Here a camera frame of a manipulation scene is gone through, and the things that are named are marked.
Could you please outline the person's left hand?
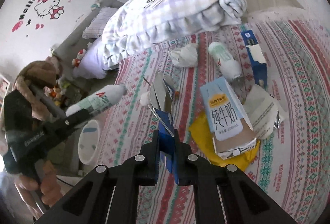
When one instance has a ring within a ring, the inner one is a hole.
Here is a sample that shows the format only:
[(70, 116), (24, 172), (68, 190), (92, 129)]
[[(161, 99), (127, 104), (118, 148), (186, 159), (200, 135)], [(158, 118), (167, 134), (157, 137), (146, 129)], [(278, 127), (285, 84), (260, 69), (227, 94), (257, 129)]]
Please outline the person's left hand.
[(32, 191), (40, 190), (41, 201), (47, 206), (53, 206), (62, 197), (60, 185), (57, 183), (57, 171), (49, 160), (45, 162), (43, 171), (45, 176), (41, 183), (25, 175), (20, 175), (15, 179), (15, 187), (21, 199), (28, 209), (33, 211), (37, 211), (38, 206), (32, 198)]

